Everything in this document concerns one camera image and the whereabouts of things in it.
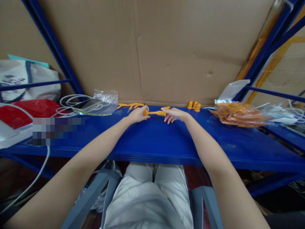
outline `cardboard wall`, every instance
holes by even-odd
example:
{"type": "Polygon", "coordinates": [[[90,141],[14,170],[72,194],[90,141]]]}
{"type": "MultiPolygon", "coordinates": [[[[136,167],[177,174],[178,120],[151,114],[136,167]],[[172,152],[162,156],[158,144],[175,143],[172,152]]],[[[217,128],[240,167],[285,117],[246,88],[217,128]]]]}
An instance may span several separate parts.
{"type": "Polygon", "coordinates": [[[87,94],[185,106],[235,80],[273,0],[39,2],[87,94]]]}
{"type": "MultiPolygon", "coordinates": [[[[0,1],[0,59],[7,54],[49,63],[64,79],[55,58],[41,36],[31,16],[20,0],[0,1]]],[[[62,84],[62,94],[71,94],[68,83],[62,84]]]]}

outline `forearm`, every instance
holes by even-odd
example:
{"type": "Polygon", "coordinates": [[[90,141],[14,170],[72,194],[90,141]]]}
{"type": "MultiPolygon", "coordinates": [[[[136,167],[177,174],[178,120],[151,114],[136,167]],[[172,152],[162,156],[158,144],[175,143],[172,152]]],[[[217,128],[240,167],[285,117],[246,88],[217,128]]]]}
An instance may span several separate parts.
{"type": "Polygon", "coordinates": [[[92,172],[130,125],[123,118],[87,144],[5,226],[60,228],[92,172]]]}
{"type": "Polygon", "coordinates": [[[189,115],[185,124],[192,136],[198,156],[209,174],[223,174],[235,170],[220,145],[192,116],[189,115]]]}
{"type": "Polygon", "coordinates": [[[269,228],[220,145],[191,116],[185,121],[213,184],[225,228],[269,228]]]}

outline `red plastic bag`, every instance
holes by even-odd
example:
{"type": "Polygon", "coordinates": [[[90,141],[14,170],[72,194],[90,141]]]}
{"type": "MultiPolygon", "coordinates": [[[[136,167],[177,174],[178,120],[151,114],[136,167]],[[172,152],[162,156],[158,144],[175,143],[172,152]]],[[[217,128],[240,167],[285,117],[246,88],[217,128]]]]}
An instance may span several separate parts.
{"type": "MultiPolygon", "coordinates": [[[[18,101],[11,104],[23,108],[34,118],[51,117],[56,113],[56,109],[60,107],[56,102],[48,99],[18,101]]],[[[32,123],[32,119],[29,116],[18,108],[11,106],[0,107],[0,120],[14,129],[32,123]]]]}

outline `orange rubber items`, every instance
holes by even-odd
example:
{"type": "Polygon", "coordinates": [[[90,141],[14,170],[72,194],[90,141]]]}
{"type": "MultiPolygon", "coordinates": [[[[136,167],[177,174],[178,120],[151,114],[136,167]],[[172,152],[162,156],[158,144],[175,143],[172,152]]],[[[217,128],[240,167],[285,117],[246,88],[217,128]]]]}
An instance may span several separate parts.
{"type": "Polygon", "coordinates": [[[196,109],[197,104],[198,104],[198,102],[197,102],[197,101],[195,101],[195,102],[193,103],[193,109],[196,109]]]}
{"type": "Polygon", "coordinates": [[[244,128],[257,128],[267,125],[272,117],[263,115],[250,104],[241,102],[217,103],[216,111],[210,111],[217,116],[221,123],[244,128]]]}
{"type": "Polygon", "coordinates": [[[195,111],[196,111],[196,112],[199,112],[199,111],[200,111],[200,108],[201,108],[201,103],[198,103],[198,104],[197,104],[197,107],[195,108],[195,111]]]}
{"type": "Polygon", "coordinates": [[[129,107],[129,110],[131,110],[133,108],[133,106],[135,106],[137,103],[131,103],[131,104],[128,104],[129,107]]]}
{"type": "Polygon", "coordinates": [[[164,111],[152,111],[152,112],[148,112],[147,110],[145,110],[143,112],[143,115],[144,116],[147,116],[147,115],[159,115],[159,116],[164,116],[165,117],[166,113],[164,111]]]}
{"type": "Polygon", "coordinates": [[[117,107],[117,110],[119,110],[121,107],[128,107],[125,103],[119,103],[119,106],[117,107]]]}
{"type": "Polygon", "coordinates": [[[144,104],[143,104],[143,103],[136,103],[136,105],[134,106],[134,109],[137,108],[137,107],[139,107],[139,106],[142,106],[142,107],[143,107],[144,104]]]}
{"type": "Polygon", "coordinates": [[[192,109],[192,107],[193,107],[193,101],[189,101],[187,108],[188,109],[192,109]]]}

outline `finger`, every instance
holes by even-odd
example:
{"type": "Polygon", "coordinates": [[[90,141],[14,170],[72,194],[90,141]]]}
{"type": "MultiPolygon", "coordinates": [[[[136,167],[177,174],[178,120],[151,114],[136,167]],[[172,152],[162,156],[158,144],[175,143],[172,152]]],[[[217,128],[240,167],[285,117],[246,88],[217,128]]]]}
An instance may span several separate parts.
{"type": "Polygon", "coordinates": [[[167,115],[165,116],[164,122],[166,122],[170,116],[171,116],[170,114],[167,114],[167,115]]]}
{"type": "Polygon", "coordinates": [[[173,115],[173,111],[172,109],[165,109],[165,108],[161,108],[161,110],[163,110],[165,113],[173,115]]]}
{"type": "Polygon", "coordinates": [[[170,124],[173,118],[174,118],[174,117],[171,116],[171,117],[168,119],[167,124],[170,124]]]}
{"type": "Polygon", "coordinates": [[[144,112],[144,110],[149,111],[149,108],[148,108],[148,106],[147,106],[147,105],[145,105],[145,106],[141,107],[140,109],[141,109],[143,112],[144,112]]]}
{"type": "Polygon", "coordinates": [[[145,119],[149,119],[149,118],[150,118],[150,116],[149,116],[149,115],[147,115],[147,116],[143,116],[142,121],[143,121],[143,120],[145,120],[145,119]]]}

